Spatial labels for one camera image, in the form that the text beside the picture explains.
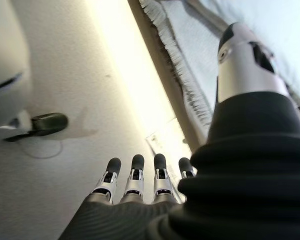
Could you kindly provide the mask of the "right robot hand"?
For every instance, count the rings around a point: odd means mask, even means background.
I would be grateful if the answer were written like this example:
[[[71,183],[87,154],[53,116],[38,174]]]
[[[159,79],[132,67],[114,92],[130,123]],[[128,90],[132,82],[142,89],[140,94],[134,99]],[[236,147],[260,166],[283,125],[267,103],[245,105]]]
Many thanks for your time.
[[[158,153],[152,203],[143,201],[145,160],[137,154],[114,204],[121,161],[112,158],[62,240],[300,240],[300,111],[244,24],[227,27],[217,56],[207,141],[178,162],[185,202]]]

